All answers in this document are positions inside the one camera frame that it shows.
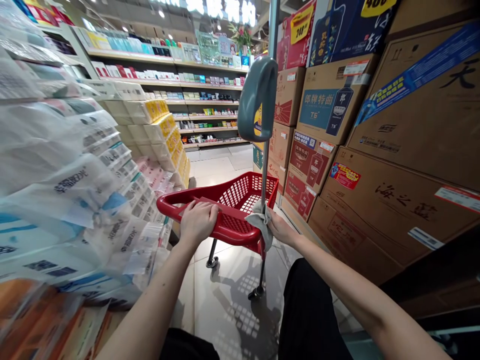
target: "gray cart handle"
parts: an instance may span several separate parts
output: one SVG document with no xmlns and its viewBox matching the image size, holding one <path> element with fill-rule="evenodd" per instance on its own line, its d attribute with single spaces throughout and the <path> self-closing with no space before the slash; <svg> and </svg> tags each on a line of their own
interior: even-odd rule
<svg viewBox="0 0 480 360">
<path fill-rule="evenodd" d="M 238 105 L 237 127 L 244 140 L 263 143 L 272 137 L 279 65 L 268 56 L 255 61 L 243 85 Z M 254 131 L 255 113 L 261 104 L 261 132 Z"/>
</svg>

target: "hand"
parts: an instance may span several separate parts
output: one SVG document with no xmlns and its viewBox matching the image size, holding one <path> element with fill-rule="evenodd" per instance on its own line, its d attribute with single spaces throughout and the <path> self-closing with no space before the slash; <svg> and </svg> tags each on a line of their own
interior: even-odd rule
<svg viewBox="0 0 480 360">
<path fill-rule="evenodd" d="M 267 207 L 271 216 L 271 221 L 268 223 L 272 234 L 276 239 L 286 245 L 295 248 L 297 241 L 301 238 L 301 235 L 293 228 L 290 227 L 275 211 Z"/>
<path fill-rule="evenodd" d="M 198 248 L 212 233 L 218 213 L 219 207 L 209 202 L 189 203 L 181 218 L 180 243 Z"/>
</svg>

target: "tiled floor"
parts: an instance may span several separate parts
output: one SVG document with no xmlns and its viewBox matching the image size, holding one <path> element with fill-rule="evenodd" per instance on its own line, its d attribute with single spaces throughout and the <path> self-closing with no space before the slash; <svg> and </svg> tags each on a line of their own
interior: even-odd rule
<svg viewBox="0 0 480 360">
<path fill-rule="evenodd" d="M 197 187 L 231 180 L 252 171 L 251 144 L 187 153 L 190 176 Z M 290 226 L 283 212 L 275 206 Z M 277 354 L 276 332 L 283 310 L 283 290 L 288 271 L 300 254 L 276 239 L 267 253 L 263 286 L 265 294 L 250 302 L 247 295 L 259 282 L 260 256 L 244 247 L 218 241 L 215 270 L 206 267 L 212 238 L 205 240 L 188 267 L 180 290 L 172 326 L 213 344 L 222 360 L 268 360 Z M 358 330 L 358 323 L 333 295 L 335 314 L 343 332 Z"/>
</svg>

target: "gray cloth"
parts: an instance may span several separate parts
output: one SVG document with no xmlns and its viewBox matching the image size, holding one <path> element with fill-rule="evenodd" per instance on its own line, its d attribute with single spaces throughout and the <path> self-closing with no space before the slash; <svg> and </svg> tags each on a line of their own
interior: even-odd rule
<svg viewBox="0 0 480 360">
<path fill-rule="evenodd" d="M 265 202 L 265 210 L 264 213 L 261 212 L 262 210 L 262 201 L 258 200 L 253 208 L 251 209 L 252 213 L 248 215 L 245 220 L 248 223 L 261 231 L 261 235 L 263 236 L 263 241 L 265 242 L 265 251 L 267 252 L 272 247 L 272 242 L 274 240 L 274 236 L 272 231 L 267 226 L 267 224 L 272 221 L 272 217 L 267 210 L 267 204 Z"/>
</svg>

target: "left hand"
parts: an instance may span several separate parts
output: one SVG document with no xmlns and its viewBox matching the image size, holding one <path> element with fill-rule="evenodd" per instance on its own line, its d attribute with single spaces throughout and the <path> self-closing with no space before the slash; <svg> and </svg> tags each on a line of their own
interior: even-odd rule
<svg viewBox="0 0 480 360">
<path fill-rule="evenodd" d="M 195 249 L 212 233 L 219 207 L 209 202 L 188 204 L 180 223 L 180 243 L 192 245 Z"/>
</svg>

